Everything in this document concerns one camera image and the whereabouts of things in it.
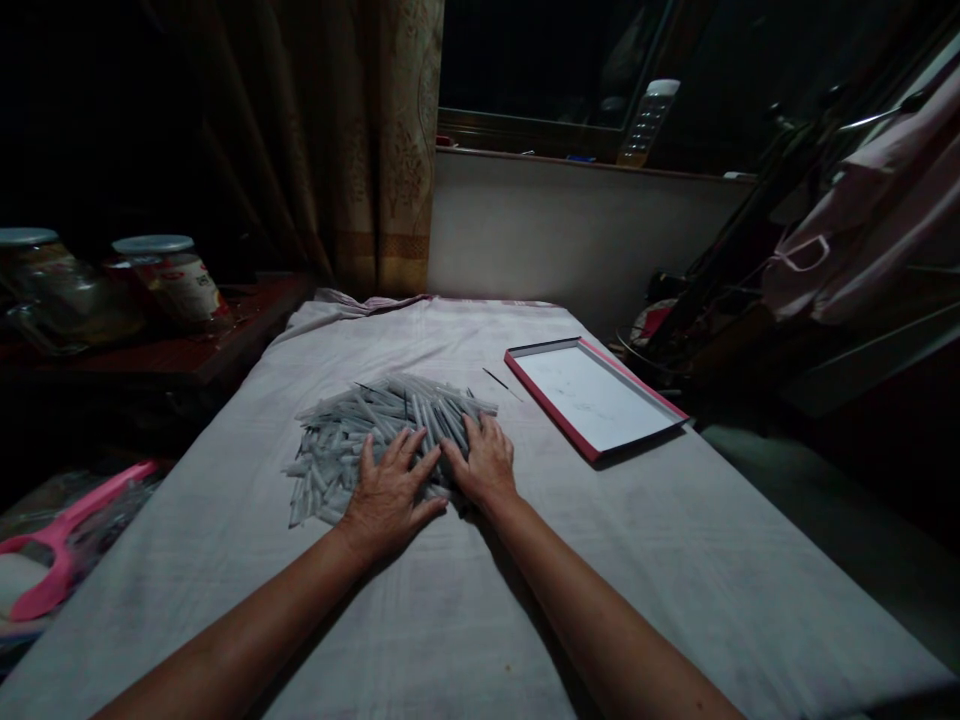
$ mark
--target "window sill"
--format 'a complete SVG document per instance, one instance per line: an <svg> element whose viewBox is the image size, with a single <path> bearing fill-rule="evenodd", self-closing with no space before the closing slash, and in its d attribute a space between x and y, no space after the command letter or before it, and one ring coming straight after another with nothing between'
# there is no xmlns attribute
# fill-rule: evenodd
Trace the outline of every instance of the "window sill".
<svg viewBox="0 0 960 720"><path fill-rule="evenodd" d="M678 180L680 179L708 180L708 181L721 182L721 183L738 183L741 185L754 184L754 180L748 177L725 178L722 175L707 175L705 173L674 172L671 170L654 170L652 168L630 168L630 167L623 167L621 165L611 165L609 163L580 162L577 160L565 160L562 158L551 158L551 157L543 157L538 155L520 155L517 153L497 152L496 150L472 150L470 148L437 146L437 152L456 154L456 155L468 155L473 157L498 158L500 160L517 160L520 162L540 162L540 163L552 163L552 164L560 164L560 165L573 165L578 168L591 168L594 170L607 170L607 171L612 170L614 172L636 173L640 175L674 178Z"/></svg>

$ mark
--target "forearm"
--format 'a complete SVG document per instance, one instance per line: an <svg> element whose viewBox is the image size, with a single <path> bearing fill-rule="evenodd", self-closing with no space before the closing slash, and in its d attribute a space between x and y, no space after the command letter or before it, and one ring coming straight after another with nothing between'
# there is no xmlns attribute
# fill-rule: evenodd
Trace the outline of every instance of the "forearm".
<svg viewBox="0 0 960 720"><path fill-rule="evenodd" d="M608 717L739 717L529 504L506 498L487 515Z"/></svg>
<svg viewBox="0 0 960 720"><path fill-rule="evenodd" d="M97 717L242 715L365 570L331 530Z"/></svg>

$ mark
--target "pink plastic item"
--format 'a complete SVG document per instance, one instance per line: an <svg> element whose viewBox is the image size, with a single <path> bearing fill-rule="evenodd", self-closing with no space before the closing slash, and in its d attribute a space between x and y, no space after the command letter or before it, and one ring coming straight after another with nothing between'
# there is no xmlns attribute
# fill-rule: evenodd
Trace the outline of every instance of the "pink plastic item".
<svg viewBox="0 0 960 720"><path fill-rule="evenodd" d="M17 535L0 543L0 555L15 553L28 542L38 542L53 550L53 567L40 583L27 590L14 603L10 619L14 622L34 620L53 610L70 592L75 568L67 549L67 538L77 526L117 498L131 482L139 482L157 471L153 460L144 460L114 475L103 485L64 510L43 530Z"/></svg>

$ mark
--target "bed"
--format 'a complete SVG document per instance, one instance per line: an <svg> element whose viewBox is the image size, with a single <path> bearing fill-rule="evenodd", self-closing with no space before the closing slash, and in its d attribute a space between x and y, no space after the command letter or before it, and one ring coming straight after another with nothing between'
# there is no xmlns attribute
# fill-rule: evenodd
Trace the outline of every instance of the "bed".
<svg viewBox="0 0 960 720"><path fill-rule="evenodd" d="M326 532L317 520L287 527L294 416L399 370L499 403L521 494L748 717L837 716L954 681L692 430L588 465L503 364L508 347L590 339L566 310L424 298L371 313L339 300L291 318L0 687L0 716L89 716ZM590 710L495 538L453 512L359 588L257 708L271 718Z"/></svg>

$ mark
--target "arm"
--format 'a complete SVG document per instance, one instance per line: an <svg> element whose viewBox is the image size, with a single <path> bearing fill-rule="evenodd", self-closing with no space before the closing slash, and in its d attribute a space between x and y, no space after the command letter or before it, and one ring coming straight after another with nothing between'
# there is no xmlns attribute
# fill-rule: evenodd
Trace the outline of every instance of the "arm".
<svg viewBox="0 0 960 720"><path fill-rule="evenodd" d="M480 508L537 596L597 704L608 717L739 718L673 645L550 529L516 491L513 444L496 420L464 417L469 463L443 451L460 489Z"/></svg>
<svg viewBox="0 0 960 720"><path fill-rule="evenodd" d="M97 718L239 717L300 643L377 560L402 550L443 512L440 498L414 506L440 456L408 472L425 430L404 430L380 465L372 438L340 523L285 570L141 678Z"/></svg>

